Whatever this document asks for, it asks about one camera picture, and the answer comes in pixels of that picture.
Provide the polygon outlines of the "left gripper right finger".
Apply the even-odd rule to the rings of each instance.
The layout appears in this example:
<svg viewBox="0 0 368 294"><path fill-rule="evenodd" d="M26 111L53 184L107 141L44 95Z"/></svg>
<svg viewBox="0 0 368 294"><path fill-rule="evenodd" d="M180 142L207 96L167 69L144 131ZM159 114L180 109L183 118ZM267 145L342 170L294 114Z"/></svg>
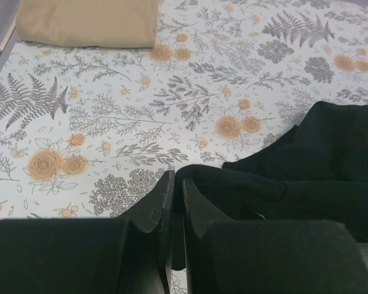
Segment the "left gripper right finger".
<svg viewBox="0 0 368 294"><path fill-rule="evenodd" d="M190 293L235 293L231 220L198 190L183 181L185 254Z"/></svg>

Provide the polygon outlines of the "black t shirt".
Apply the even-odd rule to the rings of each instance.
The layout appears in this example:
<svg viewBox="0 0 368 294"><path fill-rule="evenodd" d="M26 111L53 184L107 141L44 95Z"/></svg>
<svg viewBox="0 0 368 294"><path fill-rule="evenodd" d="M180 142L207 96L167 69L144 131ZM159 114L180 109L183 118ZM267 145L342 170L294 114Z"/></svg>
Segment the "black t shirt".
<svg viewBox="0 0 368 294"><path fill-rule="evenodd" d="M325 219L368 243L368 106L317 102L263 150L222 167L188 165L175 176L172 267L185 267L183 181L236 220Z"/></svg>

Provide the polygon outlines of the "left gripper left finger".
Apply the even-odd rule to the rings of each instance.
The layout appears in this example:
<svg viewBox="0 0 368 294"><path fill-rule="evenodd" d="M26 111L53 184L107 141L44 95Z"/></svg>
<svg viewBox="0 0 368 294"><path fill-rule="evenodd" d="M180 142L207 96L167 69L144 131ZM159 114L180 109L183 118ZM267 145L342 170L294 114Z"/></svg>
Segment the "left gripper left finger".
<svg viewBox="0 0 368 294"><path fill-rule="evenodd" d="M172 275L175 172L165 171L155 187L119 220L126 221L116 293L169 293Z"/></svg>

